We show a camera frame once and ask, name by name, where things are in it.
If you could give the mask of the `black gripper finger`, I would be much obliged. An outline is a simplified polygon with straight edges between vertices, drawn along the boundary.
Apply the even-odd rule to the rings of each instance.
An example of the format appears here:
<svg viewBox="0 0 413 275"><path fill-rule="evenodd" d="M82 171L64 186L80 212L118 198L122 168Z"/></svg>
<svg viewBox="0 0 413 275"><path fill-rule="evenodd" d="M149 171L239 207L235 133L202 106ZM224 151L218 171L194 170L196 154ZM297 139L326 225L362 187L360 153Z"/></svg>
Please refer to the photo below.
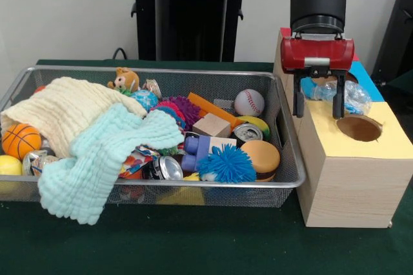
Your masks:
<svg viewBox="0 0 413 275"><path fill-rule="evenodd" d="M293 88L293 115L296 117L303 117L304 111L304 95L301 92L301 76L294 74L294 88Z"/></svg>
<svg viewBox="0 0 413 275"><path fill-rule="evenodd" d="M345 114L345 75L337 77L336 94L333 97L332 115L334 119L341 119Z"/></svg>

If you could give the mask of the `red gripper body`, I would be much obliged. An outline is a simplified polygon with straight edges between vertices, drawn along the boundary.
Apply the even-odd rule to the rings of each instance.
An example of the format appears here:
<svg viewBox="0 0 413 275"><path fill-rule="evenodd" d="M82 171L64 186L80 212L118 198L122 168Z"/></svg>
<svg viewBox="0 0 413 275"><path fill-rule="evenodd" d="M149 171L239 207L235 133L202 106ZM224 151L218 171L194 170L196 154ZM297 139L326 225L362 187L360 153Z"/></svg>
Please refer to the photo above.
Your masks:
<svg viewBox="0 0 413 275"><path fill-rule="evenodd" d="M327 41L283 38L281 67L286 74L304 72L320 66L328 71L349 71L354 57L353 39Z"/></svg>

